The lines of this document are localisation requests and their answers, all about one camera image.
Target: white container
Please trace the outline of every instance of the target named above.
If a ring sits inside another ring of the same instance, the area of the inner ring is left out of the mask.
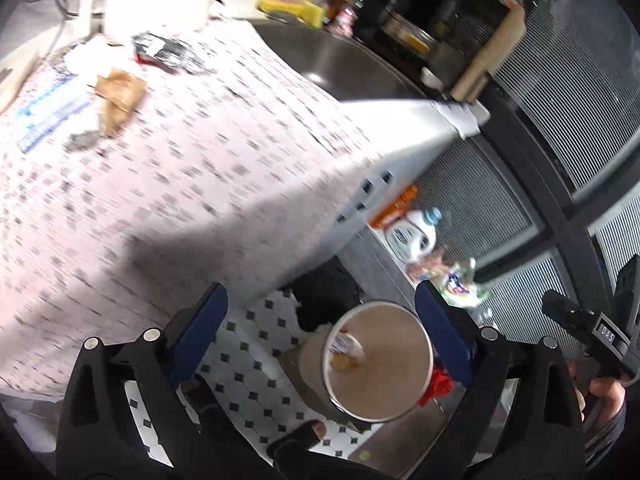
[[[345,337],[357,366],[336,366]],[[410,311],[388,301],[369,301],[344,314],[331,330],[308,339],[298,366],[303,381],[328,406],[366,422],[386,422],[416,406],[426,391],[433,348]]]
[[[409,211],[385,230],[386,243],[401,262],[415,262],[433,251],[436,225],[441,218],[442,213],[435,207],[429,211]]]

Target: cardboard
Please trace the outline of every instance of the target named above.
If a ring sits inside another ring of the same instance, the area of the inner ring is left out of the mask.
[[[291,381],[291,384],[293,384],[293,387],[300,395],[302,401],[315,412],[324,415],[329,420],[333,420],[342,426],[347,426],[348,428],[360,433],[370,430],[371,424],[358,420],[357,418],[353,418],[337,408],[327,406],[322,399],[318,397],[318,394],[306,385],[305,381],[302,380],[300,370],[298,369],[299,357],[300,348],[296,346],[280,355],[280,357],[278,357],[278,362],[286,376],[289,378],[289,381]]]
[[[108,77],[98,76],[95,93],[105,99],[102,108],[105,135],[118,135],[120,127],[135,110],[145,92],[146,82],[124,70],[113,68]]]

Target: floor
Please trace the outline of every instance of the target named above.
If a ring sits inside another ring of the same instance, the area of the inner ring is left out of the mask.
[[[238,431],[265,459],[270,442],[313,419],[327,425],[325,439],[313,451],[347,458],[381,424],[360,434],[326,420],[305,406],[277,361],[282,352],[302,344],[309,337],[298,326],[296,305],[293,296],[274,292],[249,308],[231,310],[199,371]],[[125,388],[149,456],[170,465],[136,383],[130,381]],[[188,408],[188,413],[197,422],[193,410]]]

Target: finger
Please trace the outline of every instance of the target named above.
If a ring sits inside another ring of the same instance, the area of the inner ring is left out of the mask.
[[[625,389],[619,380],[613,377],[604,377],[591,381],[589,391],[596,397],[605,400],[605,405],[595,424],[596,429],[601,430],[622,409],[625,402]]]
[[[586,402],[584,402],[584,395],[575,386],[574,386],[574,390],[575,390],[575,397],[578,399],[578,407],[580,408],[580,411],[582,411],[584,407],[587,405]]]
[[[569,368],[569,375],[572,379],[575,379],[575,376],[578,373],[578,363],[575,361],[567,361],[566,367]]]

